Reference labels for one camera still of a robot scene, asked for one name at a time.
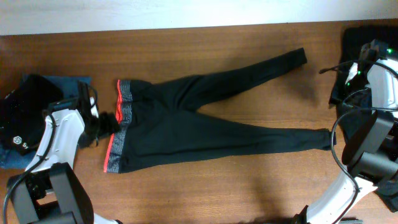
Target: black leggings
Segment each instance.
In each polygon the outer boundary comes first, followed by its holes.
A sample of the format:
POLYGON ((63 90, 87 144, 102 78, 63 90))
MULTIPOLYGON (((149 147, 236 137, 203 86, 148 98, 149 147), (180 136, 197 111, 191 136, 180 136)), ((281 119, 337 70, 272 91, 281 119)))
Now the black leggings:
POLYGON ((298 49, 245 68, 158 85, 118 81, 117 117, 122 131, 111 138, 104 171, 123 173, 225 156, 329 149, 327 129, 263 128, 196 112, 306 62, 304 49, 298 49))

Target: blue fabric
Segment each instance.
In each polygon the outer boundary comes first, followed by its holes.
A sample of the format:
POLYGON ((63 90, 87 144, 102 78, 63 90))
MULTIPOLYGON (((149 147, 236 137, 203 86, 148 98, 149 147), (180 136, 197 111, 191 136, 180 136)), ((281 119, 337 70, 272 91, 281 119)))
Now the blue fabric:
MULTIPOLYGON (((28 76, 29 75, 24 75, 22 77, 21 83, 26 81, 28 76)), ((79 95, 77 81, 85 82, 87 84, 90 84, 91 81, 91 77, 43 77, 61 89, 65 99, 79 95)), ((35 154, 36 152, 32 151, 22 156, 17 151, 3 149, 2 145, 0 144, 0 167, 3 169, 24 169, 32 161, 35 154)))

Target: wooden table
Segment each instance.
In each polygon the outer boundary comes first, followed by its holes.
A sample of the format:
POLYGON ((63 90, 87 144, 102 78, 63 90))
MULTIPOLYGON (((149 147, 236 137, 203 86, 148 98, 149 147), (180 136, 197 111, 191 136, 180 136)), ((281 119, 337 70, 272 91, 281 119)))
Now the wooden table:
MULTIPOLYGON (((0 93, 18 86, 23 73, 90 76, 100 111, 115 111, 116 80, 158 83, 190 74, 239 68, 304 47, 308 63, 201 113, 258 126, 331 128, 336 113, 328 100, 335 73, 321 68, 339 61, 347 27, 398 21, 316 22, 193 29, 127 30, 0 37, 0 93)), ((337 151, 344 147, 338 131, 337 151)), ((105 174, 109 139, 79 150, 75 173, 96 213, 124 223, 237 223, 292 217, 314 202, 339 168, 331 153, 234 156, 105 174)), ((0 193, 21 170, 0 170, 0 193)), ((371 194, 347 217, 366 223, 398 223, 371 194)), ((9 207, 9 223, 17 223, 9 207)))

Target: circular logo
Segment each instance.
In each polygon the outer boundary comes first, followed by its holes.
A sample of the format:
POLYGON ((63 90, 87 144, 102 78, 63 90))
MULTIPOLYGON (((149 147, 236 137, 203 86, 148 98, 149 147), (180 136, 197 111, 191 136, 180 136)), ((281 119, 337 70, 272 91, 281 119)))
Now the circular logo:
POLYGON ((22 143, 22 138, 19 136, 15 136, 13 141, 15 144, 20 144, 20 143, 22 143))

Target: black cloth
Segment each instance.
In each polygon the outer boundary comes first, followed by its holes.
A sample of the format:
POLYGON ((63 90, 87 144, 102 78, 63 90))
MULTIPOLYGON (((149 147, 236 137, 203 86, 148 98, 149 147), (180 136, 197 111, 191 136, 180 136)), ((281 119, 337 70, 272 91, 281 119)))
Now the black cloth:
POLYGON ((237 70, 157 85, 120 80, 117 117, 122 131, 111 138, 104 171, 123 173, 225 156, 329 149, 327 129, 263 128, 196 112, 306 62, 304 49, 298 49, 237 70))
POLYGON ((31 75, 4 100, 0 100, 0 140, 21 154, 38 145, 44 133, 42 110, 63 98, 62 91, 39 75, 31 75))
MULTIPOLYGON (((397 37, 398 27, 364 26, 347 29, 343 34, 343 53, 340 63, 358 59, 361 47, 374 39, 388 43, 390 48, 398 49, 397 37)), ((348 95, 345 91, 345 81, 351 66, 352 64, 340 68, 343 72, 338 73, 336 83, 330 96, 330 103, 338 105, 336 107, 338 116, 350 110, 347 106, 341 105, 340 102, 348 95)), ((359 94, 350 100, 359 103, 361 106, 371 106, 371 103, 368 103, 371 102, 371 94, 369 93, 359 94)), ((347 142, 370 117, 371 112, 357 112, 341 120, 340 126, 343 130, 345 141, 347 142)), ((376 193, 391 212, 396 212, 398 210, 398 183, 388 183, 384 186, 380 186, 376 193)))

